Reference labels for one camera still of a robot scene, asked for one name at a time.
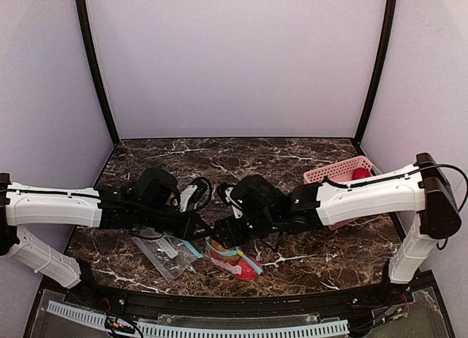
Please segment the brown toy kiwi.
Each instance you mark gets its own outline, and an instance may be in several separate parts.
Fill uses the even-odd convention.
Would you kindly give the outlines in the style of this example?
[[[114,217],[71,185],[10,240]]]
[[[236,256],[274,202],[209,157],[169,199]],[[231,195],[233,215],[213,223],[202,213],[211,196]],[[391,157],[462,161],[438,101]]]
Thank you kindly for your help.
[[[213,239],[211,239],[211,240],[209,241],[209,244],[210,244],[217,252],[232,252],[232,251],[235,250],[234,248],[224,248],[220,243],[218,243],[217,241],[214,241]]]

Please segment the large clear zip bag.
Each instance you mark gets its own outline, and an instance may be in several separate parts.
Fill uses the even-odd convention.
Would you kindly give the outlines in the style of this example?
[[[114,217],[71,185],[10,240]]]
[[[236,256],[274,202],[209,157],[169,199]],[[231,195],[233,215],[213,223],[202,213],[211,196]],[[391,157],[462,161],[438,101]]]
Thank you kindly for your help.
[[[253,282],[263,267],[258,261],[246,255],[239,247],[224,248],[214,239],[205,239],[205,249],[210,262],[219,270],[244,282]]]

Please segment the red toy fruit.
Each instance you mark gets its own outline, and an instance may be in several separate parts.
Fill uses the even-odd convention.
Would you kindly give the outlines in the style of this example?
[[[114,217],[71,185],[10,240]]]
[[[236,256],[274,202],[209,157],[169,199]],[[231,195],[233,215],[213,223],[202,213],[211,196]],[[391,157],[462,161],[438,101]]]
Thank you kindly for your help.
[[[259,274],[243,259],[233,266],[233,271],[234,277],[242,281],[253,282],[259,277]]]

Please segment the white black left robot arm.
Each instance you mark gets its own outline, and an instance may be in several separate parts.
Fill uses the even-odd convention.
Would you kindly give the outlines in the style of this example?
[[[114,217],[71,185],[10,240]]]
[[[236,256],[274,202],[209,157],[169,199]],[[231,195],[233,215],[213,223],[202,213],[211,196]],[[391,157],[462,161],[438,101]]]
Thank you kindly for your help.
[[[67,257],[38,239],[27,225],[73,225],[137,230],[151,228],[183,240],[210,234],[199,212],[211,201],[205,177],[178,189],[174,175],[148,168],[123,187],[54,189],[31,187],[1,175],[1,255],[13,258],[72,289],[92,282],[84,262]]]

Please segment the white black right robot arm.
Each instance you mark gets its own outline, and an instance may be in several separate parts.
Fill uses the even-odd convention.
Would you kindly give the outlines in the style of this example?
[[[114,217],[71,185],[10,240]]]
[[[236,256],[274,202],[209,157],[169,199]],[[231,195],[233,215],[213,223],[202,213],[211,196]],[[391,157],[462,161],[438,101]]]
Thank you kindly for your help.
[[[288,195],[261,175],[247,176],[233,187],[219,188],[233,215],[215,223],[213,237],[228,249],[272,233],[299,234],[349,219],[414,211],[386,276],[389,283],[406,285],[437,243],[461,228],[461,208],[442,172],[449,167],[421,153],[415,163],[399,170],[343,182],[324,175]]]

